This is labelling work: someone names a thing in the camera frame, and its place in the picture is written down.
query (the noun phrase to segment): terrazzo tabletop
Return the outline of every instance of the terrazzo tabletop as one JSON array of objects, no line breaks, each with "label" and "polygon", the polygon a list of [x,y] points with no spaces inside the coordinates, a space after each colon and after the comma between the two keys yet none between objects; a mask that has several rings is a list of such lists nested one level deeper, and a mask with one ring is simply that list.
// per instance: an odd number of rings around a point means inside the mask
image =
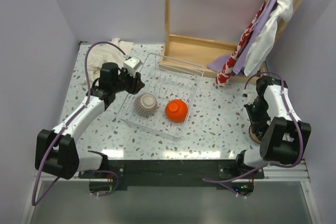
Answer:
[{"label": "terrazzo tabletop", "polygon": [[[81,83],[89,46],[80,46],[62,120],[79,106],[87,92],[86,84]],[[162,44],[134,44],[130,55],[143,61],[151,52],[160,54],[162,48]],[[184,134],[174,140],[130,127],[120,120],[117,113],[127,93],[118,93],[116,100],[83,133],[77,150],[102,152],[109,159],[233,159],[242,150],[258,148],[248,135],[243,88],[244,84],[238,82],[220,88],[213,78],[203,77]],[[254,85],[247,89],[255,92]]]}]

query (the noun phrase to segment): red and white cloth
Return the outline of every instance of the red and white cloth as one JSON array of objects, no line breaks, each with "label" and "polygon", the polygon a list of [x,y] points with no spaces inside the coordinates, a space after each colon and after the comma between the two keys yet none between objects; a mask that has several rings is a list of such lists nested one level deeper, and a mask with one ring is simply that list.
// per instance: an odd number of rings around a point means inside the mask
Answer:
[{"label": "red and white cloth", "polygon": [[249,24],[249,26],[244,31],[243,35],[240,38],[240,42],[237,45],[237,48],[233,51],[230,58],[227,60],[227,62],[224,64],[222,70],[220,70],[217,73],[216,77],[216,84],[218,84],[220,87],[223,87],[227,85],[229,78],[232,73],[232,68],[235,65],[236,61],[238,60],[240,54],[243,52],[246,42],[249,40],[251,33],[254,31],[255,26],[253,25],[259,18],[260,14],[264,10],[268,0],[265,0],[261,8],[259,9],[258,13],[252,20],[252,22]]}]

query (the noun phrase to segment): beige cloth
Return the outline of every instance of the beige cloth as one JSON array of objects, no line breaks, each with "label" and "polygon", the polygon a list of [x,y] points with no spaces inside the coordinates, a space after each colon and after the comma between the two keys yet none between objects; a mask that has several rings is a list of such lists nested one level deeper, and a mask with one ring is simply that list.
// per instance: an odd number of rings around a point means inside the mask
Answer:
[{"label": "beige cloth", "polygon": [[[120,41],[120,38],[115,38],[111,41],[116,46],[120,47],[126,55],[132,51],[133,42]],[[126,60],[125,56],[115,47],[103,44],[92,48],[88,56],[88,74],[90,83],[100,76],[101,66],[105,62],[117,63],[120,68],[123,67],[123,62]],[[86,78],[82,80],[82,84],[86,84]]]}]

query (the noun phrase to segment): lavender cloth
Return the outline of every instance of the lavender cloth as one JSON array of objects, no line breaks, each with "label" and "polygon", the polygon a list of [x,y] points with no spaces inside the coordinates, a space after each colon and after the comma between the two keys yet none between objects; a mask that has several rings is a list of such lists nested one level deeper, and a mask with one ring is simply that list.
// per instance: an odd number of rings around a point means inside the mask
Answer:
[{"label": "lavender cloth", "polygon": [[[219,56],[212,63],[208,63],[208,65],[207,65],[208,69],[211,69],[212,71],[215,71],[215,72],[219,72],[223,68],[225,62],[228,61],[228,59],[230,58],[230,56],[231,55],[222,55],[222,56]],[[241,74],[244,74],[244,73],[242,71],[240,71],[238,73],[238,75],[241,75]]]},{"label": "lavender cloth", "polygon": [[270,14],[270,12],[272,11],[275,3],[277,2],[277,0],[270,0],[269,1],[269,5],[267,6],[265,12],[263,13],[263,16],[260,17],[260,20],[258,21],[251,37],[250,40],[248,42],[248,44],[246,45],[246,47],[244,48],[244,51],[241,53],[241,55],[239,56],[238,60],[236,61],[236,64],[234,65],[232,71],[235,74],[239,74],[245,64],[245,60],[246,60],[246,56],[248,51],[250,50],[253,42],[256,40],[257,36],[260,34],[261,30],[263,29],[263,27],[265,26],[267,20],[268,20],[268,16]]}]

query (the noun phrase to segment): white cloth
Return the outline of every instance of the white cloth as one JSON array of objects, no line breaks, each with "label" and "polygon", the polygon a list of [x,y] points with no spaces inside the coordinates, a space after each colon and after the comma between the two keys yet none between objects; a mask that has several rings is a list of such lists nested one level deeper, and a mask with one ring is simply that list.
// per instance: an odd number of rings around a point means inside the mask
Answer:
[{"label": "white cloth", "polygon": [[[131,53],[133,42],[120,41],[120,38],[115,38],[111,41],[116,46],[120,47],[126,55]],[[105,62],[115,62],[120,68],[123,67],[125,56],[115,47],[102,44],[92,48],[88,56],[88,73],[90,83],[100,76],[100,69]],[[86,84],[86,78],[82,80],[82,84]]]},{"label": "white cloth", "polygon": [[261,64],[273,48],[275,35],[278,29],[278,17],[289,21],[293,15],[293,0],[277,0],[278,6],[269,14],[269,19],[249,49],[244,74],[256,74]]}]

